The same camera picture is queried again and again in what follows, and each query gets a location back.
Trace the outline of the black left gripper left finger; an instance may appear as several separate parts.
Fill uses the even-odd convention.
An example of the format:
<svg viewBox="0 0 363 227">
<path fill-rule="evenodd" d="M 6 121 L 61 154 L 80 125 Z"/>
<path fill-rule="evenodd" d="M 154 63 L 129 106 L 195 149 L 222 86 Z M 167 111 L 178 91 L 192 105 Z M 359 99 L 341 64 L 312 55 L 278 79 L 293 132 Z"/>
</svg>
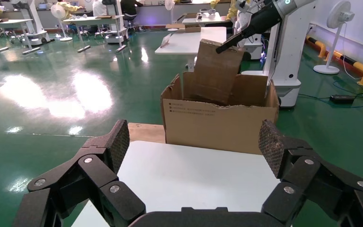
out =
<svg viewBox="0 0 363 227">
<path fill-rule="evenodd" d="M 146 206 L 118 177 L 129 145 L 126 120 L 118 120 L 108 134 L 89 138 L 70 160 L 29 182 L 12 225 L 61 227 L 86 200 L 109 226 L 132 224 Z"/>
</svg>

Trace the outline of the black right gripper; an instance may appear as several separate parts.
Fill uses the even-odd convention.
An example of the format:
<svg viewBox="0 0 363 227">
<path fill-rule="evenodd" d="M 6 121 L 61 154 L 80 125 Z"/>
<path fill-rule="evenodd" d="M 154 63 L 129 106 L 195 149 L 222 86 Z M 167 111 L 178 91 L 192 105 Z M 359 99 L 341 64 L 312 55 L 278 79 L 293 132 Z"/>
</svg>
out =
<svg viewBox="0 0 363 227">
<path fill-rule="evenodd" d="M 270 1 L 265 7 L 251 16 L 249 25 L 242 31 L 231 36 L 219 47 L 216 48 L 216 53 L 220 54 L 232 46 L 238 44 L 239 41 L 254 34 L 262 34 L 284 19 L 276 1 Z"/>
</svg>

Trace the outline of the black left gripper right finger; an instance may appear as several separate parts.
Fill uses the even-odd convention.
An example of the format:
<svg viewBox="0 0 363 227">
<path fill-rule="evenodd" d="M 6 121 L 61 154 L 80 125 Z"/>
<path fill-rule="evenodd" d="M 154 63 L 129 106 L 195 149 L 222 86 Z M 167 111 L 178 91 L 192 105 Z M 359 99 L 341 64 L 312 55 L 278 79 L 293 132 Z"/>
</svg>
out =
<svg viewBox="0 0 363 227">
<path fill-rule="evenodd" d="M 262 122 L 259 149 L 280 181 L 261 212 L 285 227 L 306 201 L 317 204 L 340 227 L 363 227 L 363 178 L 321 158 L 304 140 L 283 135 Z"/>
</svg>

